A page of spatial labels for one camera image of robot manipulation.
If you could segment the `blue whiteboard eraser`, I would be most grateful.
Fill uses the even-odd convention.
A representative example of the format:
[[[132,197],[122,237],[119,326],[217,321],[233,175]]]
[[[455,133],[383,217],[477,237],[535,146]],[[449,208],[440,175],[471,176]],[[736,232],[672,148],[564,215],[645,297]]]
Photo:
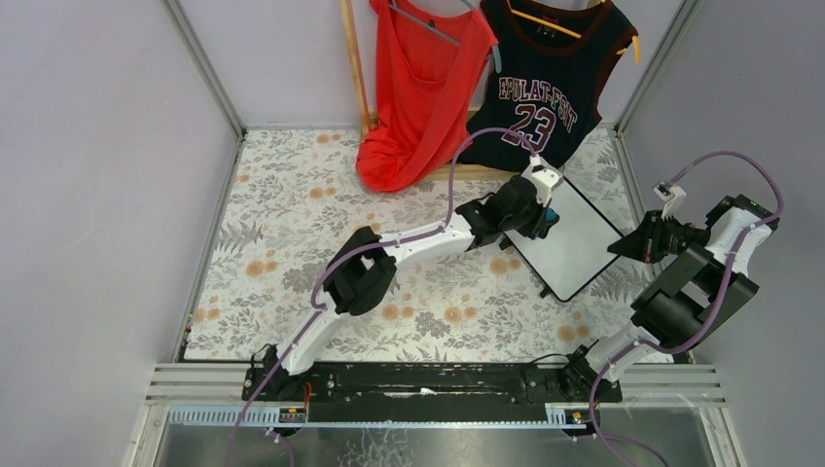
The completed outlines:
[[[559,215],[552,208],[548,208],[545,212],[545,221],[549,226],[553,226],[559,221]]]

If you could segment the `white whiteboard black frame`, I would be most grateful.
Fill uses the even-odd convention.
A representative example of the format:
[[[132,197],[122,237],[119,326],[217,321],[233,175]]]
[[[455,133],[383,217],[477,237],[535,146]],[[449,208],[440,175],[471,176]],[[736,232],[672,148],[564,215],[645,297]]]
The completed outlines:
[[[608,247],[624,235],[567,179],[554,189],[551,209],[558,222],[546,237],[528,239],[510,231],[499,247],[518,252],[542,284],[540,298],[566,303],[616,261]]]

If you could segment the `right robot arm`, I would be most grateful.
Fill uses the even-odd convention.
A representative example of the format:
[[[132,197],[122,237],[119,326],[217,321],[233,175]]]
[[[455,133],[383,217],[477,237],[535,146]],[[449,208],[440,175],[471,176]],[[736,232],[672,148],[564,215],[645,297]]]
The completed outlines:
[[[631,303],[626,326],[568,355],[557,379],[561,394],[571,401],[597,398],[644,358],[697,346],[758,292],[748,263],[778,222],[744,195],[723,198],[702,228],[647,212],[608,252],[649,265],[672,260]]]

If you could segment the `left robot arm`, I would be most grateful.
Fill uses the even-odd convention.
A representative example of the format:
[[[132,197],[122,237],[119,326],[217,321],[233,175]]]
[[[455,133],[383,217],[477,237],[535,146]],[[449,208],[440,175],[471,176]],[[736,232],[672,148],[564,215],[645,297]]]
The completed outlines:
[[[322,272],[310,293],[312,311],[276,348],[274,367],[289,377],[307,372],[351,317],[375,309],[397,272],[498,241],[507,233],[544,238],[557,223],[551,208],[562,174],[540,168],[516,175],[496,192],[459,205],[447,217],[401,233],[357,230]]]

